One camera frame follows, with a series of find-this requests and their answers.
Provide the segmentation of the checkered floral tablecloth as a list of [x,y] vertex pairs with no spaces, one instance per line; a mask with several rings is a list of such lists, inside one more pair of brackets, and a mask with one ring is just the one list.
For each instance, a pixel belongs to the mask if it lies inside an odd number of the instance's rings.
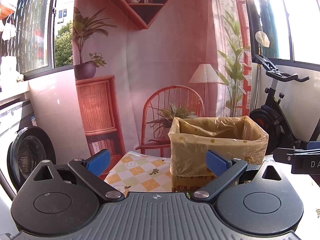
[[105,182],[124,195],[129,192],[171,192],[170,158],[127,152]]

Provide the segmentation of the cardboard box with plastic liner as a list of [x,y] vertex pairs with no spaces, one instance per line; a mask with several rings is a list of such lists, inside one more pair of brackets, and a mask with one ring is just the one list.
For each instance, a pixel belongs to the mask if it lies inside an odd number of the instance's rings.
[[208,150],[260,165],[268,145],[268,134],[248,116],[174,118],[168,137],[173,192],[194,192],[217,177],[206,165]]

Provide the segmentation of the front-load washing machine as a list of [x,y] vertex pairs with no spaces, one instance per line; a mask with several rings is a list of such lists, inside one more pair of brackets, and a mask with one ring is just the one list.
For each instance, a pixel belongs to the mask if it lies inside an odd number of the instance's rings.
[[30,100],[1,106],[1,186],[12,201],[39,162],[56,164],[49,135],[36,123]]

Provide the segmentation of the printed room backdrop cloth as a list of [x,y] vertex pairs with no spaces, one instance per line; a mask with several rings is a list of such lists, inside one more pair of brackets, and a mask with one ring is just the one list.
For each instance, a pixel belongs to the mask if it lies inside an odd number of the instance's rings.
[[73,55],[90,154],[169,155],[164,109],[249,114],[245,0],[75,0]]

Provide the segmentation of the white cap on bike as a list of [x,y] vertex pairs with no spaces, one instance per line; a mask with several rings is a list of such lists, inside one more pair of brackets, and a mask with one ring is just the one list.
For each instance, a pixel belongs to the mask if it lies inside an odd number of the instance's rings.
[[265,48],[268,48],[270,46],[270,40],[267,36],[266,33],[264,33],[263,31],[257,31],[255,33],[255,40],[262,46]]

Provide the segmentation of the hanging laundry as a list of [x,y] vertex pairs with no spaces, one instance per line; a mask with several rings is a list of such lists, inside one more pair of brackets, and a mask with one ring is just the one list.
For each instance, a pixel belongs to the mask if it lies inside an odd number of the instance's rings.
[[7,7],[1,3],[1,38],[3,41],[8,41],[16,36],[16,27],[14,25],[13,7]]

